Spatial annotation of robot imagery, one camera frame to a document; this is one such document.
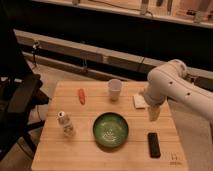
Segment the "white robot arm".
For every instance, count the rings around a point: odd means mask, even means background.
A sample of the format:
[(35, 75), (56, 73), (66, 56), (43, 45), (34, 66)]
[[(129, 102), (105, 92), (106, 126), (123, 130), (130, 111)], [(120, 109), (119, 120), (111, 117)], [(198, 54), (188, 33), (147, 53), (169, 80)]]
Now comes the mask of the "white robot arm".
[(213, 92), (185, 80), (186, 64), (178, 59), (153, 68), (147, 76), (143, 97), (149, 106), (160, 106), (170, 97), (213, 123)]

